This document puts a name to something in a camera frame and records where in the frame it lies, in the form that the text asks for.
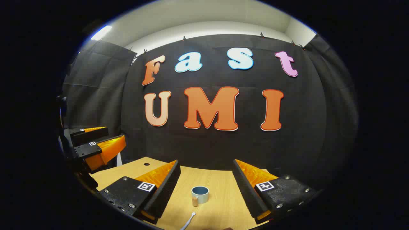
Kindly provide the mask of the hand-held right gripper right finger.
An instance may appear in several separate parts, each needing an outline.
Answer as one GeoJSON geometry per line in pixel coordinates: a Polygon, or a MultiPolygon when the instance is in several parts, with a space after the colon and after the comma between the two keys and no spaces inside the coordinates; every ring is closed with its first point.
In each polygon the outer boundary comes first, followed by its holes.
{"type": "Polygon", "coordinates": [[[285,219],[321,193],[289,174],[275,176],[238,159],[233,166],[245,205],[257,224],[285,219]]]}

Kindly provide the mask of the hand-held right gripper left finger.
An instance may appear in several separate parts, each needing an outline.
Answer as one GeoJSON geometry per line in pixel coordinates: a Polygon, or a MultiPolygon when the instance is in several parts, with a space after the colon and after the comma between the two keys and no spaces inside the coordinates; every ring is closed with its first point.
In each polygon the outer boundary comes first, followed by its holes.
{"type": "Polygon", "coordinates": [[[97,195],[128,215],[156,224],[162,217],[181,174],[174,160],[135,179],[123,176],[97,195]]]}

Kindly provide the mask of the pale blue cup wooden handle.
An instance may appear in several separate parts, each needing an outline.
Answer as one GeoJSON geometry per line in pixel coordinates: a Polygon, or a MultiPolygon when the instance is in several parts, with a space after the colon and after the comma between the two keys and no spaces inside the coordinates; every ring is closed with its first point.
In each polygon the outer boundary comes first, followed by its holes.
{"type": "Polygon", "coordinates": [[[205,186],[196,186],[191,189],[192,205],[198,207],[209,199],[209,189],[205,186]]]}

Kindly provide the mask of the white toothbrush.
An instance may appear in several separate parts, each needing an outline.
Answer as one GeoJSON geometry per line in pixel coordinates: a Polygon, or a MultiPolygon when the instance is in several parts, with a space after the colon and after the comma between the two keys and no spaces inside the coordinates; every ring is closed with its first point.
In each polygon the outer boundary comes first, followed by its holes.
{"type": "Polygon", "coordinates": [[[188,221],[180,228],[180,230],[186,230],[186,228],[189,226],[191,220],[193,219],[193,217],[196,215],[195,212],[193,212],[190,216],[190,218],[188,219],[188,221]]]}

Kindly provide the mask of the light wooden desktop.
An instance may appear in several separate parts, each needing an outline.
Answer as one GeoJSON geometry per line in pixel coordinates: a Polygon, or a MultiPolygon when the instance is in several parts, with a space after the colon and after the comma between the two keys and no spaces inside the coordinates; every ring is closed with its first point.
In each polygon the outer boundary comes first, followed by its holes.
{"type": "Polygon", "coordinates": [[[245,205],[232,171],[180,168],[177,185],[156,227],[180,230],[193,212],[196,215],[186,230],[223,230],[229,227],[248,230],[258,226],[245,205]],[[191,189],[196,186],[209,189],[209,200],[194,207],[191,189]]]}

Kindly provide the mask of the ceiling light panel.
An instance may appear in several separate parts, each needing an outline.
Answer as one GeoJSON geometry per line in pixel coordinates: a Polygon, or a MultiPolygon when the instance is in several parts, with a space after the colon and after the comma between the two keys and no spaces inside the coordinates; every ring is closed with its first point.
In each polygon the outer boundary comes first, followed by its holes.
{"type": "Polygon", "coordinates": [[[95,32],[90,39],[93,41],[100,41],[105,35],[107,35],[107,33],[111,31],[111,29],[111,25],[104,25],[99,31],[95,32]]]}

